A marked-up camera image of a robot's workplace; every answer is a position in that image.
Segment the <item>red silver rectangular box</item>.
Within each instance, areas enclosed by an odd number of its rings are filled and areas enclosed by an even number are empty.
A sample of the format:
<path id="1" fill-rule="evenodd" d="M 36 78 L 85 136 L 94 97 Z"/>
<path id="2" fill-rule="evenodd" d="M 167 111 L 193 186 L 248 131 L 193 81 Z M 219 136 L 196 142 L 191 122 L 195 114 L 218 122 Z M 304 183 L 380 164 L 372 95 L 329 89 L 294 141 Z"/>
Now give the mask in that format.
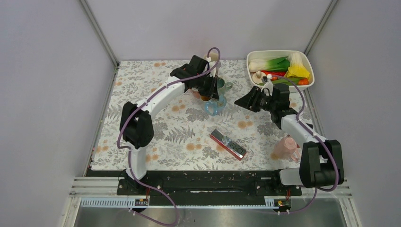
<path id="1" fill-rule="evenodd" d="M 234 140 L 230 139 L 228 136 L 223 135 L 217 129 L 213 130 L 209 136 L 239 161 L 241 161 L 247 153 L 245 148 L 243 148 Z"/>

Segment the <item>white rectangular vegetable bin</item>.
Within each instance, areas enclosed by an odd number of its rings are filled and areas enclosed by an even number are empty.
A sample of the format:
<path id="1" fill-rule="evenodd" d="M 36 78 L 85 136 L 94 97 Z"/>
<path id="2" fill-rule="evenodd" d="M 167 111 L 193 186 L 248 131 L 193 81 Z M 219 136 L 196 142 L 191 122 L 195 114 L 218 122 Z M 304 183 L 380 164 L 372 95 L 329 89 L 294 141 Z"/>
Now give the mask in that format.
<path id="1" fill-rule="evenodd" d="M 262 87 L 268 75 L 274 84 L 290 83 L 279 76 L 290 79 L 300 90 L 305 90 L 315 83 L 315 76 L 307 56 L 293 50 L 253 51 L 246 57 L 246 68 L 251 83 Z"/>

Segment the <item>salmon pink mug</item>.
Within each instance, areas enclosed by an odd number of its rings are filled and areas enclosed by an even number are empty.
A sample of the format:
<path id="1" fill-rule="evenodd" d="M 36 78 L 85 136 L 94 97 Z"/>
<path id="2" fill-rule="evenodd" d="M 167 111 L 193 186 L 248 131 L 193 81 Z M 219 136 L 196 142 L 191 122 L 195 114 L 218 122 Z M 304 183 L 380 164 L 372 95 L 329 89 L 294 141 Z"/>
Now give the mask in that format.
<path id="1" fill-rule="evenodd" d="M 191 89 L 191 92 L 192 92 L 193 96 L 194 96 L 196 99 L 201 99 L 201 96 L 200 96 L 200 94 L 199 94 L 199 92 L 198 92 L 197 89 L 193 88 L 193 89 Z"/>

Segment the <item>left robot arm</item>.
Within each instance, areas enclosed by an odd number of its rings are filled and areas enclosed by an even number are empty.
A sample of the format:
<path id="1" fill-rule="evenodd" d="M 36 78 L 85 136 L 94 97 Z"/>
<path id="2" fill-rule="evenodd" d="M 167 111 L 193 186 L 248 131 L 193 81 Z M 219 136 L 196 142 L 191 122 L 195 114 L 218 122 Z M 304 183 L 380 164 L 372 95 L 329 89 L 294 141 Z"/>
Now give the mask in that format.
<path id="1" fill-rule="evenodd" d="M 212 71 L 217 65 L 218 62 L 211 65 L 209 60 L 194 55 L 189 63 L 172 70 L 167 80 L 146 98 L 123 105 L 117 147 L 128 149 L 126 173 L 131 178 L 128 187 L 133 193 L 142 194 L 147 187 L 143 177 L 147 173 L 146 149 L 154 137 L 153 120 L 188 89 L 195 88 L 206 96 L 214 96 L 217 77 Z"/>

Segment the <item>red chili toy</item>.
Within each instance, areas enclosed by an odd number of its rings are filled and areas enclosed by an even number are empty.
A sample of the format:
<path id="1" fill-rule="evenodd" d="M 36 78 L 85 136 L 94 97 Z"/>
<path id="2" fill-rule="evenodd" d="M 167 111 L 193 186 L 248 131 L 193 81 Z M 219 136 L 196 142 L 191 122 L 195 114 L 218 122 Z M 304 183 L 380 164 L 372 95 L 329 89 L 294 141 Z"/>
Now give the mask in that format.
<path id="1" fill-rule="evenodd" d="M 274 81 L 274 80 L 277 80 L 278 79 L 278 76 L 285 76 L 285 74 L 286 74 L 286 72 L 285 71 L 277 71 L 277 72 L 275 72 L 275 71 L 265 71 L 265 70 L 262 70 L 262 73 L 264 73 L 265 75 L 271 75 L 271 80 L 272 81 Z"/>

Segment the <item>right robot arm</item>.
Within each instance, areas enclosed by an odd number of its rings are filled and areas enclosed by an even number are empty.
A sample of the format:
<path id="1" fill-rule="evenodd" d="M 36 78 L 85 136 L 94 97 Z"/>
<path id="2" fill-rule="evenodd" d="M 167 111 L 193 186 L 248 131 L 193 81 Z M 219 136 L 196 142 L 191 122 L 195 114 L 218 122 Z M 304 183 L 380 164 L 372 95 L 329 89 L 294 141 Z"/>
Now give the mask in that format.
<path id="1" fill-rule="evenodd" d="M 317 188 L 331 192 L 344 181 L 342 148 L 337 140 L 328 140 L 301 121 L 299 113 L 291 108 L 289 86 L 276 84 L 267 95 L 254 86 L 249 93 L 235 101 L 235 105 L 252 112 L 268 111 L 277 127 L 293 138 L 302 148 L 300 166 L 282 169 L 273 179 L 274 193 L 283 195 L 291 185 Z"/>

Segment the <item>cream patterned mug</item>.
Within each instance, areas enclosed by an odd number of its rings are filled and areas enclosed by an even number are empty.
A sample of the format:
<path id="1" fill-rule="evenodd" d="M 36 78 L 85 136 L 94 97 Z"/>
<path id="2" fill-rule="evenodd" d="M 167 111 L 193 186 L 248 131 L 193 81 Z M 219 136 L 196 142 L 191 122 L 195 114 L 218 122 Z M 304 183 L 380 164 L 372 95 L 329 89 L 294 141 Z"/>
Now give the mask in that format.
<path id="1" fill-rule="evenodd" d="M 219 54 L 217 52 L 210 52 L 209 54 L 204 55 L 204 59 L 210 58 L 209 62 L 217 61 L 219 59 Z"/>

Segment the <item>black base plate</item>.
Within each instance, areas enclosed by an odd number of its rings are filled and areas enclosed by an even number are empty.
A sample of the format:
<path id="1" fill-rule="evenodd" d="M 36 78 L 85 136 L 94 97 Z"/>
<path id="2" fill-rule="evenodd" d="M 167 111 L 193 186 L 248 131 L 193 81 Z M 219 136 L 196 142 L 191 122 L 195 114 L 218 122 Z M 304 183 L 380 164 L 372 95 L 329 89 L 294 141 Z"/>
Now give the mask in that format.
<path id="1" fill-rule="evenodd" d="M 280 182 L 277 170 L 268 171 L 156 171 L 135 182 L 127 174 L 119 177 L 117 195 L 145 196 L 151 206 L 256 206 L 265 197 L 295 197 L 296 186 Z"/>

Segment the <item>floral tablecloth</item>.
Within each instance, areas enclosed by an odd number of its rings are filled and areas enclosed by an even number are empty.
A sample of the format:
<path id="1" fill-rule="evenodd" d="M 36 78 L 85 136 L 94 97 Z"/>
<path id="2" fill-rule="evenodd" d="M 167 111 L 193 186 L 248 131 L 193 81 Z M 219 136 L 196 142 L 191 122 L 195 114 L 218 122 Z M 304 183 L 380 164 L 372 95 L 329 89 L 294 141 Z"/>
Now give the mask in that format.
<path id="1" fill-rule="evenodd" d="M 180 61 L 123 61 L 92 158 L 92 170 L 123 170 L 128 167 L 127 149 L 116 142 L 122 107 L 136 103 L 159 88 Z M 245 60 L 222 60 L 218 74 L 233 87 L 225 94 L 227 104 L 216 116 L 207 114 L 204 102 L 191 91 L 175 98 L 153 120 L 154 137 L 146 150 L 149 170 L 270 170 L 298 167 L 293 160 L 273 159 L 275 145 L 285 137 L 266 111 L 254 113 L 234 104 L 252 88 Z M 210 138 L 217 129 L 247 153 L 239 161 Z"/>

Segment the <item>green cucumber toy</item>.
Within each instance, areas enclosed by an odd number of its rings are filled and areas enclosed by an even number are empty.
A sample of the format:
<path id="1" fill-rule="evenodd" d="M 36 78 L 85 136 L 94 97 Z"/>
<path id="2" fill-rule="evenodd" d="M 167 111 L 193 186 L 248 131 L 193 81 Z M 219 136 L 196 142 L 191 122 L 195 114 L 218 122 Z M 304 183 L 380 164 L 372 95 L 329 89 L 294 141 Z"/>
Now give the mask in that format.
<path id="1" fill-rule="evenodd" d="M 293 84 L 298 85 L 299 81 L 302 80 L 303 78 L 299 77 L 294 77 L 294 78 L 278 78 L 276 80 L 273 80 L 273 84 L 286 84 L 288 86 L 292 86 Z"/>

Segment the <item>green glazed mug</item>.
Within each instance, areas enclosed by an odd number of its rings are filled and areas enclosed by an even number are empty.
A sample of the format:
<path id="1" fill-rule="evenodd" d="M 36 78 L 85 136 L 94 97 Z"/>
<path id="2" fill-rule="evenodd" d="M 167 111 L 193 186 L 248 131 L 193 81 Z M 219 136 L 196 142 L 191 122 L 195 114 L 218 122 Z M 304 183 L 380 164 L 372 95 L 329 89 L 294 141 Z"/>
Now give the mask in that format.
<path id="1" fill-rule="evenodd" d="M 225 82 L 224 79 L 218 77 L 217 80 L 217 90 L 220 96 L 223 96 L 228 90 L 233 87 L 232 82 Z"/>

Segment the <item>blue ceramic cup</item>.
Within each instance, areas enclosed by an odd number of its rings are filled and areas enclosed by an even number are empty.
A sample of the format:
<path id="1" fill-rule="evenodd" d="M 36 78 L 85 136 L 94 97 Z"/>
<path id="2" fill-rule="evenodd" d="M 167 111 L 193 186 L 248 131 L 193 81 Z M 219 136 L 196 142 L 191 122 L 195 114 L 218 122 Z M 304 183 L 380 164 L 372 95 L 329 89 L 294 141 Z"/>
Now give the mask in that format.
<path id="1" fill-rule="evenodd" d="M 204 110 L 207 114 L 216 116 L 225 108 L 226 104 L 227 99 L 221 95 L 218 100 L 211 99 L 207 101 L 204 105 Z"/>

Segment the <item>white enoki mushroom toy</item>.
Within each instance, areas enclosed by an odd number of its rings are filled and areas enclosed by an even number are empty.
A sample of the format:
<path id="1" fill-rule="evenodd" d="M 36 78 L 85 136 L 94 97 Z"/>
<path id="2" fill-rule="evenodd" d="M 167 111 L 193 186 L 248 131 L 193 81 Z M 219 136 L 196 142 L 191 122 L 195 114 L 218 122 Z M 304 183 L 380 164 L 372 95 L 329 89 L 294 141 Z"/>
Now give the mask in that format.
<path id="1" fill-rule="evenodd" d="M 292 52 L 287 60 L 290 63 L 290 67 L 303 67 L 302 54 L 299 52 Z"/>

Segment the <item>orange carrot toy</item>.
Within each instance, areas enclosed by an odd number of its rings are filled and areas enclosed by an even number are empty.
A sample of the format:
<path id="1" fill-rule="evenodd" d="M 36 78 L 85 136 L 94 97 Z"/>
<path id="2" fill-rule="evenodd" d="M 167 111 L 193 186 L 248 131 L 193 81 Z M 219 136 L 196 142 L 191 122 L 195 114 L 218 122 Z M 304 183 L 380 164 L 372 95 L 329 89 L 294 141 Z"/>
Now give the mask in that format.
<path id="1" fill-rule="evenodd" d="M 298 86 L 306 86 L 309 85 L 309 80 L 307 78 L 300 79 L 297 83 Z"/>

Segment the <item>translucent pink pitcher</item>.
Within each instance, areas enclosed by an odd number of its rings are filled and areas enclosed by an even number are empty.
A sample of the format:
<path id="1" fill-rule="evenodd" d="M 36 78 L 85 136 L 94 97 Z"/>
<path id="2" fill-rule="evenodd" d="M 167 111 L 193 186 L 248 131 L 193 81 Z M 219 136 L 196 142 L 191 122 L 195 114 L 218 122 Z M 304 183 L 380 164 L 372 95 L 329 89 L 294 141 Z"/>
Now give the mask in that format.
<path id="1" fill-rule="evenodd" d="M 299 162 L 301 155 L 299 153 L 300 146 L 296 141 L 288 136 L 282 138 L 274 147 L 271 157 L 273 159 L 293 160 Z"/>

